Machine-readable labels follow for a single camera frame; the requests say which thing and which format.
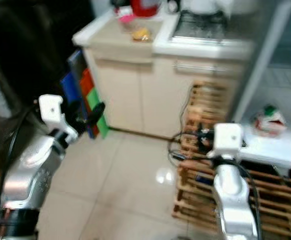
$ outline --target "cabinet handle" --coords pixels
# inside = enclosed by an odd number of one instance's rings
[[[172,64],[172,66],[178,71],[178,72],[186,72],[186,73],[206,73],[209,72],[212,75],[234,75],[235,71],[231,70],[226,67],[219,67],[219,66],[213,66],[213,65],[207,65],[207,66],[193,66],[190,64],[183,64],[183,63],[178,63],[177,61]]]

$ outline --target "tile floor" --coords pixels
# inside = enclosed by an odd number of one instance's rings
[[[167,142],[111,131],[67,150],[42,208],[40,240],[214,239],[171,217],[176,169]]]

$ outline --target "green board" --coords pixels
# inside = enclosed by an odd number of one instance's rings
[[[93,88],[89,94],[86,96],[86,100],[89,103],[90,109],[94,109],[94,107],[100,103],[98,93],[96,91],[96,88]],[[97,122],[97,128],[100,131],[100,134],[103,138],[105,138],[108,134],[109,128],[107,126],[105,116],[103,115],[100,120]]]

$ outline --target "white countertop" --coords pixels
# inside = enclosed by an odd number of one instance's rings
[[[110,9],[77,32],[72,38],[73,43],[88,48],[94,34],[115,17],[113,10]],[[171,42],[170,37],[174,33],[178,20],[179,14],[168,14],[164,7],[156,16],[149,18],[149,21],[163,22],[152,44],[154,54],[232,60],[243,60],[250,54],[251,43],[249,42],[242,42],[236,46]]]

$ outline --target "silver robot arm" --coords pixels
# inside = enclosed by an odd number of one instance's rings
[[[0,210],[0,240],[36,240],[36,225],[40,209],[50,189],[52,177],[66,154],[68,145],[84,132],[86,123],[77,117],[66,121],[61,112],[63,99],[57,95],[39,98],[42,120],[51,131],[37,134],[9,169],[2,188]],[[104,111],[97,105],[89,118],[96,124]]]
[[[213,150],[207,156],[217,158],[213,196],[221,240],[258,239],[257,222],[249,205],[249,185],[235,164],[240,161],[242,142],[243,130],[239,124],[215,125]]]

